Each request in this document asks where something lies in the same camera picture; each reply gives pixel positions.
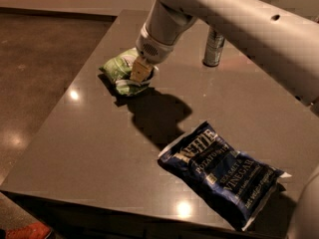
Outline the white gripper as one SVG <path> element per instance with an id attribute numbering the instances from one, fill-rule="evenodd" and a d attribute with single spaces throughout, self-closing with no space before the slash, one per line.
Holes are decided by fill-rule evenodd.
<path id="1" fill-rule="evenodd" d="M 147 80 L 153 65 L 162 63 L 169 56 L 182 33 L 195 21 L 195 17 L 175 11 L 156 0 L 136 40 L 140 56 L 133 62 L 130 79 L 138 83 Z"/>

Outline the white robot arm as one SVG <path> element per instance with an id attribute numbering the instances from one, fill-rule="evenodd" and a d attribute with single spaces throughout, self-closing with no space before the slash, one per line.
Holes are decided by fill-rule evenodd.
<path id="1" fill-rule="evenodd" d="M 259 0 L 156 0 L 137 49 L 144 64 L 164 61 L 200 19 L 222 34 L 312 112 L 319 99 L 319 26 Z"/>

